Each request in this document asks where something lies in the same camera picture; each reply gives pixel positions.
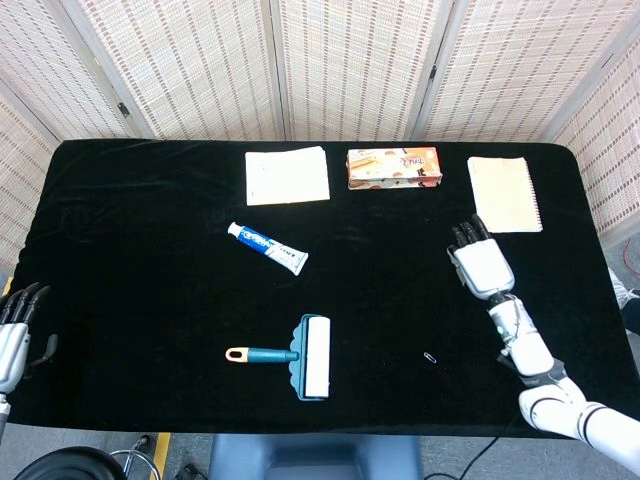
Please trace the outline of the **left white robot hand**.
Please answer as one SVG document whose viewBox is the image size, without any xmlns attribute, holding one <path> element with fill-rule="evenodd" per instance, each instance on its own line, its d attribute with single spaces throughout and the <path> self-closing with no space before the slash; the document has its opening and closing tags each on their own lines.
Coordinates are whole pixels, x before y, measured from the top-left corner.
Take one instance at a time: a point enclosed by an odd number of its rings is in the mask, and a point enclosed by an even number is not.
<svg viewBox="0 0 640 480">
<path fill-rule="evenodd" d="M 47 339 L 44 354 L 28 360 L 31 345 L 31 324 L 51 287 L 35 282 L 28 287 L 1 297 L 1 395 L 12 393 L 30 370 L 49 362 L 55 355 L 59 336 Z"/>
</svg>

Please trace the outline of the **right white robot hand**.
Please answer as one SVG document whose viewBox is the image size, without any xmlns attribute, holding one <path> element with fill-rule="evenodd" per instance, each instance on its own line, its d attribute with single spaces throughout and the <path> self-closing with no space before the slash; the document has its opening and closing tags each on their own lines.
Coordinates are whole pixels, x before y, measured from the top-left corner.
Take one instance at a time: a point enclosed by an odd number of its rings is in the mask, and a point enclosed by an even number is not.
<svg viewBox="0 0 640 480">
<path fill-rule="evenodd" d="M 478 214 L 452 228 L 446 249 L 461 283 L 478 299 L 504 296 L 515 286 L 513 271 Z"/>
</svg>

